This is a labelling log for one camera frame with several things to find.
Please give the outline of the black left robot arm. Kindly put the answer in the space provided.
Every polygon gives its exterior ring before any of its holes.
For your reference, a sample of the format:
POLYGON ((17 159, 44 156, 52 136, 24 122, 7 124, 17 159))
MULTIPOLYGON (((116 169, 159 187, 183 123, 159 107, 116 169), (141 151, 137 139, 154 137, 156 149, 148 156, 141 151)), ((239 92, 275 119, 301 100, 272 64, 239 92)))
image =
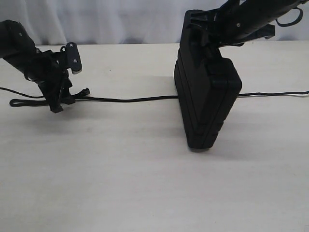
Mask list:
POLYGON ((5 20, 0 23, 0 57, 38 85, 52 112, 61 112, 63 103, 75 103, 68 70, 73 74, 82 71, 76 43, 67 43, 59 52, 43 52, 21 23, 5 20))

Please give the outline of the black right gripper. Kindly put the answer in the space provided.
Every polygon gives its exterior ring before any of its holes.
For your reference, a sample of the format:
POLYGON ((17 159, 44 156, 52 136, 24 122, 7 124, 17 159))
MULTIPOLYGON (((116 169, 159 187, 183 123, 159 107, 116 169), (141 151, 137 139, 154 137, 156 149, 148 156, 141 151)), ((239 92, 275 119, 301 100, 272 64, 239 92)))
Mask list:
POLYGON ((256 39, 270 39, 275 35, 274 0, 228 0, 221 7, 209 11, 191 11, 189 25, 212 25, 212 41, 204 47, 207 59, 222 58, 219 46, 241 46, 256 39))

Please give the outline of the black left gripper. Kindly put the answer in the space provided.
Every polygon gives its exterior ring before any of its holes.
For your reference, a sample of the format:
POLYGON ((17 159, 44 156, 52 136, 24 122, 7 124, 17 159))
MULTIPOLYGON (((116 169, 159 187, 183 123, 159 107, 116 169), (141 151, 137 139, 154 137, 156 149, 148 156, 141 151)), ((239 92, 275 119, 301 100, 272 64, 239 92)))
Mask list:
POLYGON ((26 64, 26 79, 38 85, 43 96, 49 97, 49 107, 53 113, 63 111, 61 100, 66 105, 74 104, 75 98, 70 94, 72 82, 69 73, 59 59, 64 56, 64 52, 45 52, 36 50, 26 64))

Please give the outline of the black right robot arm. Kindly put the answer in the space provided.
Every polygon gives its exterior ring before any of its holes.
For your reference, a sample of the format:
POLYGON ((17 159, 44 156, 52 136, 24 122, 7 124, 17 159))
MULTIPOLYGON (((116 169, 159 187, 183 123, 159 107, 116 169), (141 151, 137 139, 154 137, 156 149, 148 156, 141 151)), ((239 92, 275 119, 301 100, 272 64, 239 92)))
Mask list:
POLYGON ((270 39, 275 35, 271 24, 291 10, 298 10, 299 17, 288 27, 297 24, 303 17, 299 8, 305 0, 228 0, 221 7, 190 13, 188 29, 197 30, 201 47, 243 46, 260 38, 270 39))

